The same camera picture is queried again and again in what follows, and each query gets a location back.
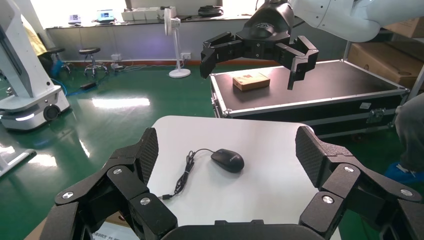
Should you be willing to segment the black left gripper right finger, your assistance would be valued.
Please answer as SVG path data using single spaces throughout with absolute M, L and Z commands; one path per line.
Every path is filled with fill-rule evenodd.
M 347 210 L 364 218 L 382 240 L 421 240 L 424 200 L 414 189 L 365 167 L 345 147 L 321 141 L 309 126 L 295 136 L 295 154 L 318 193 L 299 224 L 332 237 Z

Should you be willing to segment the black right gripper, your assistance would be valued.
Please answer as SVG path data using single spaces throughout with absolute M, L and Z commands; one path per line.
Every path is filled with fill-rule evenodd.
M 287 1 L 266 1 L 233 35 L 227 31 L 203 42 L 200 76 L 206 79 L 216 64 L 238 58 L 274 60 L 290 70 L 287 90 L 316 66 L 319 50 L 303 35 L 290 42 L 295 15 Z

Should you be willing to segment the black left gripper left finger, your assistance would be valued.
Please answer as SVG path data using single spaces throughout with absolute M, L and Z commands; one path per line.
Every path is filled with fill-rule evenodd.
M 153 127 L 139 142 L 116 149 L 100 170 L 55 197 L 40 238 L 91 240 L 109 216 L 120 213 L 139 239 L 162 239 L 178 220 L 147 186 L 158 153 Z

